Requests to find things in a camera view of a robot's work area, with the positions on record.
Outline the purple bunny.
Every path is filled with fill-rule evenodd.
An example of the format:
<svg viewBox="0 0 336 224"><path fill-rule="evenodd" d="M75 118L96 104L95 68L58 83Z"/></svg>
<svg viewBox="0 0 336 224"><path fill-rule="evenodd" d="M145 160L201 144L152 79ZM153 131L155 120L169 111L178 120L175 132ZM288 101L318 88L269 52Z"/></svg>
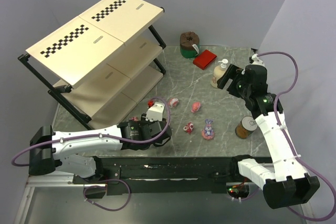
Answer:
<svg viewBox="0 0 336 224"><path fill-rule="evenodd" d="M212 128L212 123L212 120L205 120L205 126L201 131L201 135L205 140L212 140L215 136L214 130Z"/></svg>

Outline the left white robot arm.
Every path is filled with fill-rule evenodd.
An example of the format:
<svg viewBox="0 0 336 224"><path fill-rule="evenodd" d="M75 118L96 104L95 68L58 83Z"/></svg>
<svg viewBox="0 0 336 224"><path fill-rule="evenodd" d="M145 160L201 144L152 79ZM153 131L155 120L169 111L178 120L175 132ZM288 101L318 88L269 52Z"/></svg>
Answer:
<svg viewBox="0 0 336 224"><path fill-rule="evenodd" d="M31 176L54 171L68 172L82 178L103 173L96 157L82 157L90 150L146 150L161 147L171 138L169 121L128 120L103 129L81 132L55 132L51 126L41 127L30 140L29 169Z"/></svg>

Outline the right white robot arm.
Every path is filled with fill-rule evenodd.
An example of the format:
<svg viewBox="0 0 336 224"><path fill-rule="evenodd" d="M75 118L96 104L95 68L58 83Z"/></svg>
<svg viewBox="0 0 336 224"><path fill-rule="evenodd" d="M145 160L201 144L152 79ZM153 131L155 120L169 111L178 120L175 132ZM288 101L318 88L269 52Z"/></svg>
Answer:
<svg viewBox="0 0 336 224"><path fill-rule="evenodd" d="M265 138L274 167L271 172L250 155L238 155L230 164L231 177L251 180L262 190L272 209L307 203L320 182L297 161L288 131L279 125L285 122L285 115L275 94L267 91L267 69L261 65L247 65L242 69L231 64L218 80L218 88L223 89L228 80L232 82L227 91L245 101Z"/></svg>

